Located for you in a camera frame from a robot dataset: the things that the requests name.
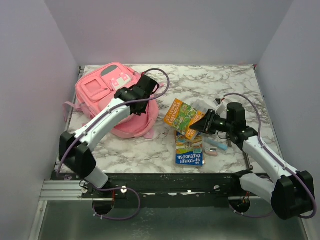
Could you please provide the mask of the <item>orange treehouse book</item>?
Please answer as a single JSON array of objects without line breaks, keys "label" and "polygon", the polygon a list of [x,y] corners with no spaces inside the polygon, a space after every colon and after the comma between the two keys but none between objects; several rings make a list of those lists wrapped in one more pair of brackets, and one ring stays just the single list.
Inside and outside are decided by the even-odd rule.
[{"label": "orange treehouse book", "polygon": [[204,116],[203,112],[176,98],[166,113],[164,122],[188,140],[194,140],[198,135],[198,131],[191,129],[190,126],[197,123]]}]

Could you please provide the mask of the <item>blue treehouse book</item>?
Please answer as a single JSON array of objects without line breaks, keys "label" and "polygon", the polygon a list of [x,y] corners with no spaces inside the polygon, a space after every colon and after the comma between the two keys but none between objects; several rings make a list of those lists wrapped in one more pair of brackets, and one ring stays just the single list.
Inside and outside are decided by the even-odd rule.
[{"label": "blue treehouse book", "polygon": [[202,167],[205,164],[203,138],[200,133],[190,140],[175,131],[175,163],[192,167]]}]

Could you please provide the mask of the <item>pink student backpack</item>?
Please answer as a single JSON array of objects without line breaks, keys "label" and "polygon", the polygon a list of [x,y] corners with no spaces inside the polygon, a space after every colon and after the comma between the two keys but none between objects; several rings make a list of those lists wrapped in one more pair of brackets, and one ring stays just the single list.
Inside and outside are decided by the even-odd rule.
[{"label": "pink student backpack", "polygon": [[[64,111],[67,105],[77,112],[93,119],[114,98],[117,90],[130,88],[137,84],[142,74],[119,62],[109,63],[93,72],[83,76],[75,85],[76,103],[66,101],[63,104]],[[155,100],[148,103],[146,114],[141,116],[132,114],[122,120],[110,132],[123,139],[154,137],[154,125],[159,115],[159,106]]]}]

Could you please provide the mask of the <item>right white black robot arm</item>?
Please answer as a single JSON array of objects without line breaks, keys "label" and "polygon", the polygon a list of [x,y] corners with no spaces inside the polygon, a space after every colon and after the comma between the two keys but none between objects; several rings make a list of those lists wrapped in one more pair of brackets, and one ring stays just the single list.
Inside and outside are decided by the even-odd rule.
[{"label": "right white black robot arm", "polygon": [[280,158],[254,128],[247,126],[246,111],[241,103],[231,102],[226,107],[226,118],[213,109],[190,126],[198,132],[213,135],[227,133],[231,142],[251,156],[269,176],[263,179],[251,171],[237,175],[230,183],[230,191],[241,196],[253,193],[270,203],[274,213],[282,220],[293,217],[307,219],[317,213],[313,177],[308,171],[299,171]]}]

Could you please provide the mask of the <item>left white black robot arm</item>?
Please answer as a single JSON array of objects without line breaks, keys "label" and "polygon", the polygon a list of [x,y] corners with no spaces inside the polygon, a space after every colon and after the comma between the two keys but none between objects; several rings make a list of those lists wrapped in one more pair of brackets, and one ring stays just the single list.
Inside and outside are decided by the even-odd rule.
[{"label": "left white black robot arm", "polygon": [[59,140],[60,165],[66,165],[81,179],[92,184],[101,198],[111,191],[108,176],[97,167],[93,151],[117,124],[130,115],[146,113],[151,97],[160,87],[154,79],[143,74],[137,84],[115,92],[113,99],[96,117],[73,134],[65,131]]}]

